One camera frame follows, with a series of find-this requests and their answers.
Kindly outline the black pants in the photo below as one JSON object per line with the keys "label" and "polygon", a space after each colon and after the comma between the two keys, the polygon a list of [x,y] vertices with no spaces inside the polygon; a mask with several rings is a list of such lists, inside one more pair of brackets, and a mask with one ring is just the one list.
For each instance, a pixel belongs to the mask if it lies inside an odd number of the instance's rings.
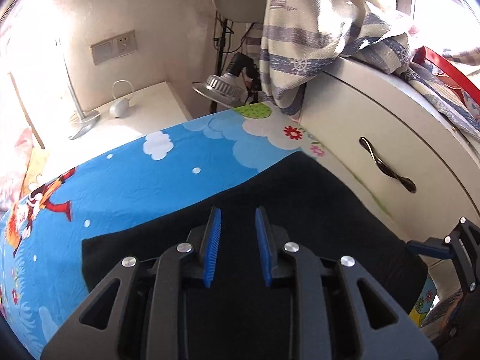
{"label": "black pants", "polygon": [[433,359],[408,313],[425,264],[296,153],[82,246],[87,359]]}

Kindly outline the white curved cabinet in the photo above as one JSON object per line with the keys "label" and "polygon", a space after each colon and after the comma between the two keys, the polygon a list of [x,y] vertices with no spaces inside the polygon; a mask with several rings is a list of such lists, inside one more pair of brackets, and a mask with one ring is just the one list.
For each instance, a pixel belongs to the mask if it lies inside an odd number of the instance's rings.
{"label": "white curved cabinet", "polygon": [[[398,237],[448,235],[462,217],[479,222],[479,153],[399,77],[342,58],[307,83],[300,124],[346,168],[343,181]],[[408,192],[360,145],[416,185]]]}

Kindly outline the blue cartoon play mat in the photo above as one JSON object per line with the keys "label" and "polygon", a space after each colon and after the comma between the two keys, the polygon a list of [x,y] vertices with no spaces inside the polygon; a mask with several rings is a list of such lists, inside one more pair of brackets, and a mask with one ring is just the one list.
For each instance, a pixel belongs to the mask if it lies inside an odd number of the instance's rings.
{"label": "blue cartoon play mat", "polygon": [[66,172],[46,207],[28,195],[1,217],[1,311],[21,345],[38,359],[121,245],[147,251],[187,232],[155,219],[228,196],[244,219],[262,205],[306,245],[357,256],[407,311],[425,292],[425,263],[360,182],[305,127],[256,104],[108,150]]}

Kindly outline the red box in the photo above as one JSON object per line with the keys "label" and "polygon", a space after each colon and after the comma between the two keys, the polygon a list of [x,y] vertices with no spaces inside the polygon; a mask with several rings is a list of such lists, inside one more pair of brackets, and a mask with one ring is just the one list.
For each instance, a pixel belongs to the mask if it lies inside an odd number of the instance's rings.
{"label": "red box", "polygon": [[457,66],[464,64],[479,67],[478,47],[470,50],[445,50],[440,55],[422,46],[416,50],[413,61],[415,63],[428,61],[433,64],[440,71],[436,76],[459,97],[473,118],[479,120],[479,87]]}

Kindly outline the pink floral bedspread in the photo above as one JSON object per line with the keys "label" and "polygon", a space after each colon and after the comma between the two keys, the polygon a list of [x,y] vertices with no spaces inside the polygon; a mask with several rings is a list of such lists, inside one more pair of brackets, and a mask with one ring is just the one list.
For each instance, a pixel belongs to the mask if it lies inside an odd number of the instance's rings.
{"label": "pink floral bedspread", "polygon": [[26,127],[15,143],[1,150],[1,216],[43,181],[49,153],[35,146],[34,138]]}

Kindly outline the white desk lamp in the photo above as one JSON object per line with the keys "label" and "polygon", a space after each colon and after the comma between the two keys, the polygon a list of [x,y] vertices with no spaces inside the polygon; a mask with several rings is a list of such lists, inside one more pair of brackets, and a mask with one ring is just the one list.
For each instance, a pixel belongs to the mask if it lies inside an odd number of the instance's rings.
{"label": "white desk lamp", "polygon": [[70,93],[73,105],[75,108],[75,117],[71,120],[73,125],[73,132],[68,136],[68,139],[74,141],[83,135],[86,135],[97,123],[100,121],[100,112],[99,111],[89,111],[85,112],[80,105],[77,93],[74,89],[71,76],[68,71],[68,65],[66,58],[63,53],[61,41],[59,39],[55,40],[55,46],[58,50],[58,55],[61,57],[62,64],[64,66],[64,75],[67,80],[67,89]]}

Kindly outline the white nightstand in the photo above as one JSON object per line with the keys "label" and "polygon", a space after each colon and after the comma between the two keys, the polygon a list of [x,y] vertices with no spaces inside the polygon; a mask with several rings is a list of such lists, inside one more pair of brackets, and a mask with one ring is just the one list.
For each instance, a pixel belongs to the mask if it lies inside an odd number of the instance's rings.
{"label": "white nightstand", "polygon": [[120,118],[112,117],[109,108],[108,103],[97,108],[101,112],[100,121],[85,135],[75,140],[55,138],[46,144],[49,155],[45,175],[58,175],[146,134],[191,119],[185,104],[168,82],[137,91]]}

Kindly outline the silver spotlight lamp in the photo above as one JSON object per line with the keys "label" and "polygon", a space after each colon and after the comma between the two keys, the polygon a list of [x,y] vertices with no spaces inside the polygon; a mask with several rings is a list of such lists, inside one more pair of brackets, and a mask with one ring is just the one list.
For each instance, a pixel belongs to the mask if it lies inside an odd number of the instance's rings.
{"label": "silver spotlight lamp", "polygon": [[[237,79],[243,72],[250,79],[250,85],[245,90],[237,85]],[[251,57],[236,53],[223,75],[210,75],[204,82],[193,82],[192,88],[196,93],[224,107],[242,107],[259,101],[260,73]]]}

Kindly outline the striped nautical curtain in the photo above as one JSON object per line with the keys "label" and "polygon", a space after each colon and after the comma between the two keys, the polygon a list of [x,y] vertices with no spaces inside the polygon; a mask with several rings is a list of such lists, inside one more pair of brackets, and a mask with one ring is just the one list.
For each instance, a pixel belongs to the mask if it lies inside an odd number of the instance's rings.
{"label": "striped nautical curtain", "polygon": [[395,74],[460,131],[479,139],[479,106],[443,83],[439,68],[414,47],[410,18],[391,0],[267,0],[259,47],[262,90],[298,119],[306,83],[338,57]]}

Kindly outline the wall socket panel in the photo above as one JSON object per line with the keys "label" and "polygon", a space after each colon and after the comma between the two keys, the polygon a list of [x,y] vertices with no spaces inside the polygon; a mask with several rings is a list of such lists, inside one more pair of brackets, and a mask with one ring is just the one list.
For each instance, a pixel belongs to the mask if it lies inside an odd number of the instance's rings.
{"label": "wall socket panel", "polygon": [[134,53],[137,50],[134,30],[100,41],[90,47],[94,65]]}

